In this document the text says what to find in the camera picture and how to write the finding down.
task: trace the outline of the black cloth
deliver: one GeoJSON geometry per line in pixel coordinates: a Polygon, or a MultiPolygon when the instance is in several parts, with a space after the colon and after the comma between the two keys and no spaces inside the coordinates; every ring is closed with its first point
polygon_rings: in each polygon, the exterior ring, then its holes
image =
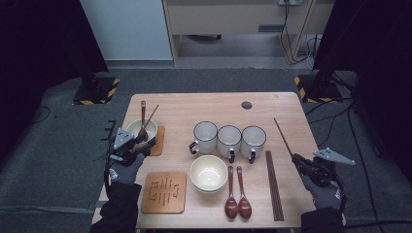
{"type": "Polygon", "coordinates": [[[51,86],[108,72],[79,0],[0,0],[0,164],[51,86]]]}
{"type": "Polygon", "coordinates": [[[411,13],[412,0],[336,0],[314,69],[316,82],[339,70],[357,74],[352,96],[376,154],[393,158],[412,183],[411,13]]]}
{"type": "Polygon", "coordinates": [[[112,183],[109,201],[103,205],[102,218],[90,228],[90,233],[135,232],[139,215],[137,200],[142,186],[139,184],[112,183]]]}
{"type": "Polygon", "coordinates": [[[319,209],[301,216],[302,233],[344,233],[342,214],[333,208],[319,209]]]}

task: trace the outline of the wooden table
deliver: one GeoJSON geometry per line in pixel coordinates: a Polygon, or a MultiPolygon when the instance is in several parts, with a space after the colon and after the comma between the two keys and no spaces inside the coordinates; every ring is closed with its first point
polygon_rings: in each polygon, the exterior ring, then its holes
{"type": "MultiPolygon", "coordinates": [[[[146,100],[147,111],[151,113],[159,107],[153,120],[165,127],[163,153],[149,156],[140,168],[136,182],[145,186],[150,172],[186,172],[188,174],[186,205],[182,214],[161,215],[139,213],[137,228],[280,228],[300,227],[300,215],[313,211],[312,196],[304,188],[296,172],[288,150],[276,127],[278,120],[288,140],[292,152],[312,158],[317,150],[312,132],[295,93],[291,92],[242,92],[242,93],[172,93],[133,95],[127,110],[123,127],[141,117],[140,101],[146,100]],[[242,108],[242,103],[252,103],[252,108],[242,108]],[[228,197],[228,185],[214,194],[205,194],[190,181],[189,168],[199,156],[189,152],[193,141],[193,127],[202,120],[210,120],[218,128],[231,124],[241,131],[249,125],[263,128],[267,135],[263,154],[249,164],[242,154],[237,154],[234,168],[242,166],[245,194],[251,202],[253,213],[249,220],[239,215],[229,219],[224,213],[224,203],[228,197]],[[265,150],[271,150],[279,186],[279,193],[285,220],[274,221],[270,198],[269,179],[265,150]]],[[[234,174],[233,192],[237,202],[240,199],[239,182],[234,174]]],[[[142,203],[143,189],[139,198],[142,203]]],[[[107,201],[104,187],[99,202],[107,201]]],[[[97,208],[93,222],[100,219],[97,208]]]]}

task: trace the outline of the white mug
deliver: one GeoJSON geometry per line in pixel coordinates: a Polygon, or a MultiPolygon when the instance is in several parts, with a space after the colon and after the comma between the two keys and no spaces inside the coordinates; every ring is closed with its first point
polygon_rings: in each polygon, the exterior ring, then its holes
{"type": "Polygon", "coordinates": [[[242,144],[240,152],[249,158],[249,163],[253,164],[255,158],[259,157],[266,142],[266,133],[257,126],[248,126],[242,131],[242,144]]]}
{"type": "Polygon", "coordinates": [[[191,154],[211,153],[216,149],[216,135],[218,127],[213,122],[202,121],[196,124],[193,129],[194,141],[190,144],[189,150],[191,154]]]}
{"type": "Polygon", "coordinates": [[[240,150],[242,133],[238,128],[232,125],[225,125],[218,131],[218,153],[229,158],[233,163],[236,153],[240,150]]]}

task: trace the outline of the black and yellow tape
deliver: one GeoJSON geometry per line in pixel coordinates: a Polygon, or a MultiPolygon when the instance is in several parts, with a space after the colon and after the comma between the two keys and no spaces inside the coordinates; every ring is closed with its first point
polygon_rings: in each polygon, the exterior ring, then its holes
{"type": "Polygon", "coordinates": [[[336,100],[333,98],[309,98],[306,95],[305,88],[302,85],[299,77],[294,77],[294,83],[296,84],[297,90],[299,91],[300,98],[302,99],[303,103],[338,103],[341,102],[340,100],[336,100]]]}
{"type": "Polygon", "coordinates": [[[118,84],[119,84],[120,79],[114,79],[113,83],[112,83],[112,87],[109,90],[109,92],[107,93],[107,97],[104,99],[81,99],[81,100],[74,100],[73,104],[74,105],[93,105],[93,104],[108,104],[112,98],[113,95],[116,92],[116,89],[118,88],[118,84]]]}

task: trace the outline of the wooden spoon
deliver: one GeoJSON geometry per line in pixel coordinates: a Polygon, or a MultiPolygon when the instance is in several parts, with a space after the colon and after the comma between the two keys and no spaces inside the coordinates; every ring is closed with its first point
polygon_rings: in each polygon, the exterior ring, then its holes
{"type": "Polygon", "coordinates": [[[146,101],[142,100],[142,127],[140,128],[139,133],[137,134],[138,137],[143,135],[143,142],[147,142],[149,140],[149,134],[145,129],[145,114],[146,114],[146,101]]]}
{"type": "Polygon", "coordinates": [[[233,167],[228,166],[227,170],[229,172],[229,197],[226,204],[224,204],[224,211],[228,217],[236,218],[238,208],[236,200],[233,197],[233,167]]]}
{"type": "Polygon", "coordinates": [[[249,219],[252,215],[252,206],[246,199],[245,191],[243,190],[242,168],[237,167],[237,178],[239,179],[241,199],[239,201],[239,215],[245,219],[249,219]]]}

